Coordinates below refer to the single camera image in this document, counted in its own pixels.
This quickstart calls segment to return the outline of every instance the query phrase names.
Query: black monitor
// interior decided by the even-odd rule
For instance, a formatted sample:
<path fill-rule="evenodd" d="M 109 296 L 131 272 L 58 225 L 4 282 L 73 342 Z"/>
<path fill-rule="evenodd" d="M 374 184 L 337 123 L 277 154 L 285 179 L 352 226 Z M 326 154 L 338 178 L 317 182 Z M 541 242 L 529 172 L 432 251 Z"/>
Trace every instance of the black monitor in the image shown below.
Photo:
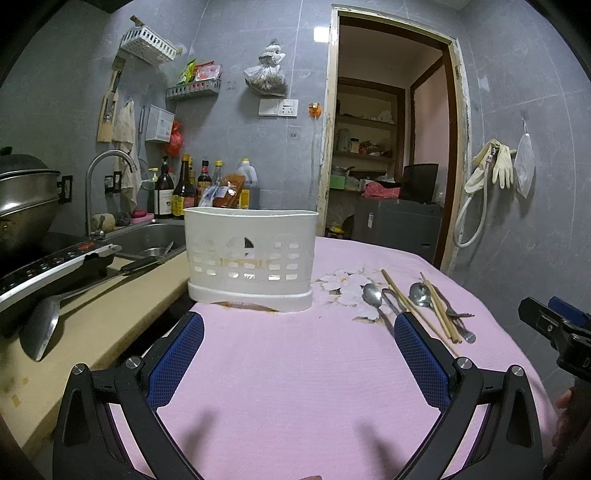
<path fill-rule="evenodd" d="M 420 163 L 404 167 L 400 199 L 418 203 L 431 203 L 438 168 L 437 163 Z"/>

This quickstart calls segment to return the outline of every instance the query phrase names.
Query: gray cabinet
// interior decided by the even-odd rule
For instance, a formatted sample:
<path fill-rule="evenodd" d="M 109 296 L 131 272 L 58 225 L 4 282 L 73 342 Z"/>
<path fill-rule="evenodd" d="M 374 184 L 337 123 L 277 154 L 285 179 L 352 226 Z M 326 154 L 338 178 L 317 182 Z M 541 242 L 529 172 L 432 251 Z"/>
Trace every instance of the gray cabinet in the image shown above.
<path fill-rule="evenodd" d="M 442 216 L 439 205 L 361 197 L 352 239 L 417 254 L 432 264 Z"/>

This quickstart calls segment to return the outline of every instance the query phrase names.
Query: human hand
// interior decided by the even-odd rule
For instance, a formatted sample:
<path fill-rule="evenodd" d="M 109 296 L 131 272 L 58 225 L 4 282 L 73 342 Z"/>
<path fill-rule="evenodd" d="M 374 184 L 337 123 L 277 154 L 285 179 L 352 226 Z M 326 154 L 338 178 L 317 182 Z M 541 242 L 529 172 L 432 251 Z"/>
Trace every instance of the human hand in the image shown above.
<path fill-rule="evenodd" d="M 557 409 L 564 410 L 556 421 L 556 432 L 552 437 L 552 445 L 556 448 L 564 446 L 570 438 L 571 417 L 568 408 L 572 399 L 573 387 L 564 392 L 554 404 Z"/>

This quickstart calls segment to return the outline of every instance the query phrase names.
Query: towel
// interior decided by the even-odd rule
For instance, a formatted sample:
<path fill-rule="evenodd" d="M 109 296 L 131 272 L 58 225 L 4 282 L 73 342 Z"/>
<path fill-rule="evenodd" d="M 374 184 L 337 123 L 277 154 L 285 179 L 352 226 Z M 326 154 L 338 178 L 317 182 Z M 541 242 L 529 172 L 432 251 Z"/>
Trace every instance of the towel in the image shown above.
<path fill-rule="evenodd" d="M 122 172 L 121 193 L 130 202 L 130 212 L 133 212 L 138 206 L 138 192 L 142 185 L 142 175 L 139 170 L 138 146 L 135 143 L 135 139 L 134 101 L 130 98 L 119 111 L 113 128 L 113 142 L 116 142 L 116 147 L 119 150 L 129 154 L 134 166 L 134 171 L 131 172 L 127 162 L 119 157 L 117 157 L 113 165 L 115 170 Z"/>

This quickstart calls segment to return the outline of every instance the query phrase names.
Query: pantry shelf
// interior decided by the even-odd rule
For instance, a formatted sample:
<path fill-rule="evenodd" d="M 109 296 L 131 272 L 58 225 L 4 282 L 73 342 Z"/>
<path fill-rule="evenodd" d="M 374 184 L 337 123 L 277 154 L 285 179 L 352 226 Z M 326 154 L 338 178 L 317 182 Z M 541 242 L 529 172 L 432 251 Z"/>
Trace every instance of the pantry shelf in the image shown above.
<path fill-rule="evenodd" d="M 393 128 L 396 128 L 396 124 L 379 122 L 377 120 L 370 120 L 368 118 L 357 118 L 356 116 L 349 115 L 337 115 L 336 122 L 338 124 L 360 125 L 362 127 L 379 128 L 380 130 L 392 130 Z"/>
<path fill-rule="evenodd" d="M 338 150 L 335 150 L 333 152 L 333 156 L 355 158 L 356 160 L 379 161 L 382 163 L 393 163 L 395 161 L 393 158 L 388 158 L 388 157 L 374 157 L 372 155 L 363 155 L 361 153 L 353 153 L 353 152 L 341 152 Z"/>

